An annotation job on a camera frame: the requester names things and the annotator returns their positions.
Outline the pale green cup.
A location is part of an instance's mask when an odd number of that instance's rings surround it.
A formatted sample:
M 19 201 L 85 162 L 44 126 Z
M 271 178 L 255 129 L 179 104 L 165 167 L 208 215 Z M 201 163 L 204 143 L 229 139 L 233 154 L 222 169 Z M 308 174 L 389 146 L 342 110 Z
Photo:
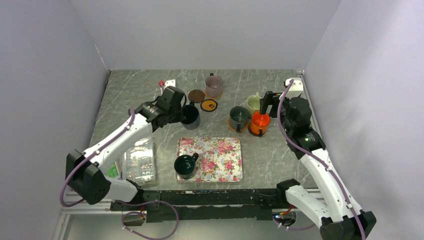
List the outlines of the pale green cup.
M 261 107 L 261 96 L 259 92 L 256 92 L 253 95 L 250 95 L 246 100 L 246 109 L 251 117 L 255 112 L 260 110 Z

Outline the dark blue cup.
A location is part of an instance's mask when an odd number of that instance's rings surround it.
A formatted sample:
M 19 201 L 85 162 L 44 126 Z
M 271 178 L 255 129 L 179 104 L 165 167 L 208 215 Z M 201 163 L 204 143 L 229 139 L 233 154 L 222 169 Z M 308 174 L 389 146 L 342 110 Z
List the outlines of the dark blue cup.
M 182 114 L 183 120 L 181 121 L 181 124 L 184 128 L 187 130 L 195 130 L 200 126 L 200 112 L 193 101 L 183 107 Z

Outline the orange cup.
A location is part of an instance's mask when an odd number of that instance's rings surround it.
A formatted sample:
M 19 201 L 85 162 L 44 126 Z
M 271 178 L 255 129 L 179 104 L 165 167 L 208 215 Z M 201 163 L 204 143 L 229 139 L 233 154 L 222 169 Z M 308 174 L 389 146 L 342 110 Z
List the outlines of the orange cup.
M 271 118 L 267 113 L 254 112 L 248 126 L 249 133 L 256 137 L 262 137 L 266 133 L 270 122 Z

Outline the dark wooden coaster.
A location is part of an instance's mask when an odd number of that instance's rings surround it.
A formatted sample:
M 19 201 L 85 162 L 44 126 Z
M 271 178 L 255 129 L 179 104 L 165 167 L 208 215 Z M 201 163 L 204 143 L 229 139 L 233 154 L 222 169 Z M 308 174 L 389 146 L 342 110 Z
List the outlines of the dark wooden coaster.
M 198 104 L 205 99 L 205 93 L 200 89 L 193 89 L 188 93 L 187 97 L 190 102 Z

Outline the grey green cup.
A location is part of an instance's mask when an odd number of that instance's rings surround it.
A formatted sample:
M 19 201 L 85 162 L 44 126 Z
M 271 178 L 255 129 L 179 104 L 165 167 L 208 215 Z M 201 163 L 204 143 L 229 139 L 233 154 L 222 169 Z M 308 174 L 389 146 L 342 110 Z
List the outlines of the grey green cup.
M 249 112 L 243 106 L 234 106 L 229 112 L 229 117 L 233 118 L 234 120 L 238 118 L 238 121 L 241 121 L 241 118 L 249 119 Z

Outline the orange black-rimmed coaster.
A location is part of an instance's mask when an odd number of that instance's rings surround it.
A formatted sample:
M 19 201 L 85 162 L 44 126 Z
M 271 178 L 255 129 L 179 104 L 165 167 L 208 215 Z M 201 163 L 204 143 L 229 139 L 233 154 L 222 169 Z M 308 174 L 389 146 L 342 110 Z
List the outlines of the orange black-rimmed coaster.
M 200 103 L 200 108 L 204 112 L 214 112 L 218 107 L 218 103 L 214 99 L 205 99 Z

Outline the woven rattan coaster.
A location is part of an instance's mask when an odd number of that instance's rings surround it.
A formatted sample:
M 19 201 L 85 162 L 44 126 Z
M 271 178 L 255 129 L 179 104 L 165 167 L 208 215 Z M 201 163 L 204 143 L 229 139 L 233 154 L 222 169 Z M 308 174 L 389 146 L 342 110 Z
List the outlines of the woven rattan coaster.
M 237 117 L 236 120 L 234 120 L 232 117 L 229 117 L 227 119 L 227 125 L 230 130 L 241 133 L 244 130 L 248 128 L 249 125 L 249 119 L 241 118 L 241 121 L 239 121 L 239 118 Z
M 222 94 L 223 94 L 223 92 L 221 92 L 219 95 L 213 95 L 213 96 L 211 96 L 211 95 L 208 95 L 208 93 L 206 91 L 204 92 L 205 97 L 206 98 L 209 98 L 209 99 L 218 99 L 218 98 L 220 98 L 222 96 Z

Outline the lilac cup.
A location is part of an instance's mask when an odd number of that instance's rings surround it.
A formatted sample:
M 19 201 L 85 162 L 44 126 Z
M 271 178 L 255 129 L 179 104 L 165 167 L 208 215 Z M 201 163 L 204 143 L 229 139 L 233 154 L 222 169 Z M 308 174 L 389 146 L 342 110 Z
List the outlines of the lilac cup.
M 223 91 L 223 79 L 213 73 L 205 79 L 205 91 L 210 96 L 217 96 Z

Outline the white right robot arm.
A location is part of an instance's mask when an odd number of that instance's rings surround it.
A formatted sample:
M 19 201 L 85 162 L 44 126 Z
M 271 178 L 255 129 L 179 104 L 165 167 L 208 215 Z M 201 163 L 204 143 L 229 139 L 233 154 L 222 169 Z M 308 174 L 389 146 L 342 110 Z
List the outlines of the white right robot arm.
M 324 141 L 312 127 L 309 101 L 267 91 L 260 100 L 259 113 L 265 114 L 268 106 L 287 146 L 309 171 L 325 201 L 321 203 L 298 181 L 289 179 L 277 184 L 276 203 L 301 210 L 323 240 L 365 240 L 377 219 L 372 211 L 363 210 L 340 179 Z

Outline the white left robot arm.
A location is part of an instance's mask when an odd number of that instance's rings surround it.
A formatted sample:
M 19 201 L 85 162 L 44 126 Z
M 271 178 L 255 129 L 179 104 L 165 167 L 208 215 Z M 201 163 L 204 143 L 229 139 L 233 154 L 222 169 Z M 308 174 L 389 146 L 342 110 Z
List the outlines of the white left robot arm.
M 168 86 L 154 101 L 130 108 L 129 118 L 99 143 L 82 152 L 71 151 L 66 156 L 65 181 L 59 197 L 61 205 L 74 206 L 64 198 L 66 187 L 70 187 L 90 205 L 107 198 L 131 210 L 139 209 L 144 203 L 144 190 L 132 180 L 110 178 L 106 173 L 137 141 L 150 137 L 167 124 L 180 123 L 186 104 L 186 94 L 175 86 Z

